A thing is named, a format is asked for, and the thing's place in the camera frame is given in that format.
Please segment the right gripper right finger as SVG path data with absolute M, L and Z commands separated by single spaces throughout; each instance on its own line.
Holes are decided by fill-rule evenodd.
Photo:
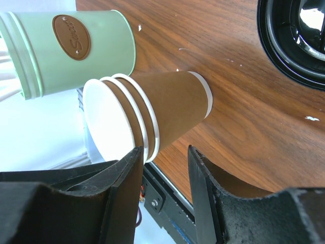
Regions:
M 324 188 L 272 193 L 188 147 L 198 243 L 324 243 Z

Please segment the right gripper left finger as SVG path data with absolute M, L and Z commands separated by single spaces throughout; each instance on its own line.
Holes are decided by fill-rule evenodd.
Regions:
M 71 169 L 1 173 L 1 243 L 133 243 L 143 148 Z

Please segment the brown paper cup stack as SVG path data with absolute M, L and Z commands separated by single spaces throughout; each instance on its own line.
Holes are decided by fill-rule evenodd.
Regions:
M 179 71 L 88 80 L 83 109 L 102 158 L 120 160 L 136 146 L 143 161 L 198 125 L 211 112 L 212 91 L 197 72 Z

